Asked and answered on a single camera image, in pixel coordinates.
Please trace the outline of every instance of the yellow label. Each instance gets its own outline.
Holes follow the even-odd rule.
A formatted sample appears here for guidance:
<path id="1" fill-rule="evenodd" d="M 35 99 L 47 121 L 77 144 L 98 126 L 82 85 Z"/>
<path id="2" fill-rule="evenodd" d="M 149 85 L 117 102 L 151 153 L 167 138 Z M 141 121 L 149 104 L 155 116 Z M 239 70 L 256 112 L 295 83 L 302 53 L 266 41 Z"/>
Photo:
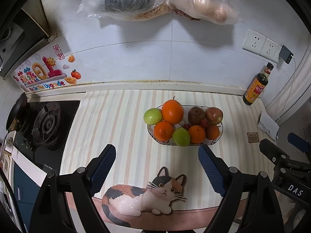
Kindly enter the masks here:
<path id="1" fill-rule="evenodd" d="M 262 85 L 257 78 L 255 78 L 244 95 L 246 100 L 250 103 L 254 103 L 264 88 L 265 86 Z"/>

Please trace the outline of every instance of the white plate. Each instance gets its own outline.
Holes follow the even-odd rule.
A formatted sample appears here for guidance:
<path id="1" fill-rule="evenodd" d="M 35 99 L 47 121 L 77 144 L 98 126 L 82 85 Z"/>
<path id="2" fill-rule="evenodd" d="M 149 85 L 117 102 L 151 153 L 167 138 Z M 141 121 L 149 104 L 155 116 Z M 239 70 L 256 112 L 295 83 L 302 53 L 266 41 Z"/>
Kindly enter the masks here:
<path id="1" fill-rule="evenodd" d="M 186 124 L 186 123 L 189 123 L 189 121 L 188 121 L 188 112 L 189 112 L 189 110 L 191 109 L 191 108 L 193 108 L 193 107 L 200 107 L 201 109 L 203 109 L 204 111 L 208 108 L 208 107 L 206 107 L 206 106 L 190 106 L 190 105 L 182 105 L 182 107 L 183 107 L 183 118 L 182 118 L 182 120 L 181 120 L 181 122 L 179 123 L 179 124 L 176 124 L 176 125 L 173 125 L 173 128 L 174 128 L 174 130 L 176 130 L 177 128 L 179 128 L 179 127 L 182 127 L 184 124 Z M 148 132 L 149 132 L 149 134 L 150 134 L 150 136 L 152 136 L 152 138 L 155 140 L 155 141 L 157 141 L 158 143 L 160 143 L 160 144 L 164 144 L 164 145 L 177 145 L 174 141 L 173 141 L 173 139 L 171 138 L 170 140 L 168 140 L 168 141 L 158 141 L 155 137 L 154 137 L 154 135 L 153 135 L 153 127 L 154 127 L 155 125 L 147 125 L 147 127 L 148 127 Z M 208 140 L 207 138 L 205 138 L 204 139 L 204 141 L 202 142 L 202 143 L 190 143 L 188 146 L 198 146 L 198 145 L 202 145 L 202 144 L 207 144 L 207 145 L 212 145 L 212 144 L 215 144 L 220 138 L 221 138 L 221 136 L 222 136 L 222 133 L 223 133 L 223 126 L 222 126 L 222 122 L 220 123 L 220 124 L 218 124 L 217 125 L 218 127 L 219 127 L 219 131 L 220 131 L 220 134 L 219 134 L 219 137 L 217 137 L 216 139 L 214 139 L 214 140 Z"/>

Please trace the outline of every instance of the bottle cap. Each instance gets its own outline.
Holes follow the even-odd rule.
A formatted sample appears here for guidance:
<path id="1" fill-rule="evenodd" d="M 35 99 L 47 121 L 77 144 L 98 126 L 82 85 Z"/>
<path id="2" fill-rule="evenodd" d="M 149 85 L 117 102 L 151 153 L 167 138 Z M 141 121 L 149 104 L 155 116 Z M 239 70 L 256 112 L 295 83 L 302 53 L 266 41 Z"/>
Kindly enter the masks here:
<path id="1" fill-rule="evenodd" d="M 274 66 L 270 62 L 268 62 L 267 68 L 269 68 L 269 70 L 272 70 L 274 68 Z"/>

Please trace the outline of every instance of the cat ear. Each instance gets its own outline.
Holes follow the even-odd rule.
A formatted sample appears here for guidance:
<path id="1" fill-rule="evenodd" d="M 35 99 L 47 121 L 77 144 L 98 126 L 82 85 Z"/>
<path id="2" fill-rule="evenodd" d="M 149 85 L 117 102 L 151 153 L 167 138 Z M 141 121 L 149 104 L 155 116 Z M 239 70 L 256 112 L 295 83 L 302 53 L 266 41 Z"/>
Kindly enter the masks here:
<path id="1" fill-rule="evenodd" d="M 186 177 L 184 174 L 182 174 L 182 175 L 179 175 L 175 180 L 176 180 L 181 186 L 183 186 L 183 185 L 185 184 L 185 182 L 186 182 L 186 179 L 187 179 L 187 177 Z"/>
<path id="2" fill-rule="evenodd" d="M 169 171 L 167 170 L 167 168 L 164 166 L 160 169 L 159 173 L 158 173 L 158 177 L 161 176 L 168 176 L 169 175 Z"/>

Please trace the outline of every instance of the black pan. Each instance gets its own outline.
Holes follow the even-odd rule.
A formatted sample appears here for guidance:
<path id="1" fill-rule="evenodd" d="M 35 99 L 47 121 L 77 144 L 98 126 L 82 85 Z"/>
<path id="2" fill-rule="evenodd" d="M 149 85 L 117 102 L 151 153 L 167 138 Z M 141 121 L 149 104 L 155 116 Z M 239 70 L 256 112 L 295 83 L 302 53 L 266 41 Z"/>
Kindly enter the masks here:
<path id="1" fill-rule="evenodd" d="M 6 143 L 8 134 L 11 131 L 15 131 L 15 130 L 19 131 L 21 129 L 21 125 L 23 124 L 23 120 L 24 120 L 24 115 L 28 107 L 29 106 L 27 102 L 27 96 L 24 92 L 18 97 L 18 99 L 14 103 L 10 111 L 10 114 L 7 118 L 7 125 L 6 125 L 7 134 L 5 135 L 3 143 L 1 145 L 0 160 L 2 159 L 4 144 Z"/>

